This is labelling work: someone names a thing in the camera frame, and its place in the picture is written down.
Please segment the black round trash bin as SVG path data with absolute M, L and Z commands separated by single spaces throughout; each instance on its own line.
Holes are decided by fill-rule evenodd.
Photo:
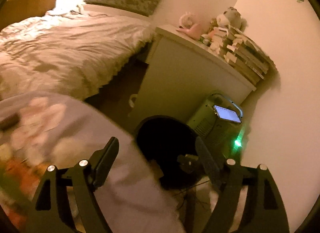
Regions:
M 185 157 L 198 157 L 196 139 L 197 134 L 187 124 L 164 115 L 147 117 L 135 129 L 136 145 L 144 158 L 162 171 L 159 183 L 165 190 L 186 189 L 206 175 L 199 159 L 189 164 Z

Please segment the lilac floral round tablecloth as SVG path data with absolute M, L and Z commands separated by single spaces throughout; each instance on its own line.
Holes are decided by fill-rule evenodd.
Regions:
M 91 106 L 1 101 L 1 213 L 18 232 L 184 232 L 133 137 Z

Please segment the smartphone with lit screen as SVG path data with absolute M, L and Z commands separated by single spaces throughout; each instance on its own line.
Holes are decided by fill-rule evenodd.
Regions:
M 240 117 L 235 111 L 216 105 L 213 106 L 213 109 L 220 119 L 231 121 L 234 123 L 241 123 Z

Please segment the green portable heater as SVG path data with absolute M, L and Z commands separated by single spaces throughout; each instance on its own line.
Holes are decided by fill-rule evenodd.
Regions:
M 235 111 L 241 123 L 220 119 L 213 109 L 215 105 Z M 214 91 L 196 109 L 187 121 L 187 125 L 203 139 L 207 146 L 220 150 L 227 159 L 240 161 L 243 137 L 242 118 L 243 111 L 233 100 Z

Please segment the stack of books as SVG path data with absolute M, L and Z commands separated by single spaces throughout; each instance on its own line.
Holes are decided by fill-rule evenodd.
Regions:
M 253 85 L 277 68 L 271 58 L 237 28 L 215 27 L 208 33 L 209 48 Z

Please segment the bed with cream duvet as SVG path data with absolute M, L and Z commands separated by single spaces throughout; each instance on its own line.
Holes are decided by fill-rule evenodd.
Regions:
M 153 40 L 148 21 L 48 11 L 1 30 L 1 98 L 46 91 L 84 100 L 99 93 Z

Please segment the white bedside cabinet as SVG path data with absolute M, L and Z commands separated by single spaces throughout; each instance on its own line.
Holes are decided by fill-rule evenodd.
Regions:
M 129 123 L 135 128 L 153 115 L 188 121 L 201 102 L 219 91 L 241 104 L 256 87 L 203 44 L 172 25 L 156 28 Z

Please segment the grey plush toy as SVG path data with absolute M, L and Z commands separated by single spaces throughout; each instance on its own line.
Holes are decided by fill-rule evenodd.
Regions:
M 218 15 L 216 22 L 219 27 L 234 27 L 242 32 L 247 26 L 247 21 L 242 18 L 241 14 L 234 7 L 229 7 L 222 14 Z

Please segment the pink plush toy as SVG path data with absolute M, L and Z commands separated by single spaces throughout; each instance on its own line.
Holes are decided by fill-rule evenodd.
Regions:
M 199 40 L 203 34 L 203 29 L 201 24 L 191 12 L 185 12 L 179 19 L 179 27 L 176 31 L 187 35 L 193 40 Z

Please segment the brown pillow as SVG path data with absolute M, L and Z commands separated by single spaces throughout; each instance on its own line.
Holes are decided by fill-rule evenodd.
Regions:
M 56 0 L 7 0 L 1 7 L 1 29 L 27 18 L 44 16 L 55 6 Z

